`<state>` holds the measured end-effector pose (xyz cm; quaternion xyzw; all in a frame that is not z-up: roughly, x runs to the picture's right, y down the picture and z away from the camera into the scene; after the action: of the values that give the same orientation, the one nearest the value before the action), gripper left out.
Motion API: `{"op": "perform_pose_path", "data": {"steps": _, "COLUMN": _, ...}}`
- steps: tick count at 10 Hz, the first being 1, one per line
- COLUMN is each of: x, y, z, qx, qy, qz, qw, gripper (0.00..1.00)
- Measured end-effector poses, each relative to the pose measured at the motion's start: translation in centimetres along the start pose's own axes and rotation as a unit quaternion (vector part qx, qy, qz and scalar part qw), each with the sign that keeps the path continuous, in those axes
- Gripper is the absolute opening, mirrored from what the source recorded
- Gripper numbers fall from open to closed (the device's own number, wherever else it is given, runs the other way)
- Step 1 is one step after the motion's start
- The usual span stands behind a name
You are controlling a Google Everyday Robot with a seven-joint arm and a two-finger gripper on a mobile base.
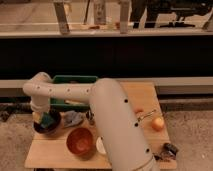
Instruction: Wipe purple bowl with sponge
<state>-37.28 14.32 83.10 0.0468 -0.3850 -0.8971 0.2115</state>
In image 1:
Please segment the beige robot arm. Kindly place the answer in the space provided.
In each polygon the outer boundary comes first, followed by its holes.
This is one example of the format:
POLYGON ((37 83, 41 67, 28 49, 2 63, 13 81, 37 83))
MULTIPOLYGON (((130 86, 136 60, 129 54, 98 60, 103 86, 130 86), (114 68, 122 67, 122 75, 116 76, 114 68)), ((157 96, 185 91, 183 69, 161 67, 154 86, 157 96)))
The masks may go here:
POLYGON ((88 104, 113 171, 160 171, 131 102, 115 79, 54 84, 47 73, 39 72, 24 83, 23 91, 39 114, 50 110, 50 98, 88 104))

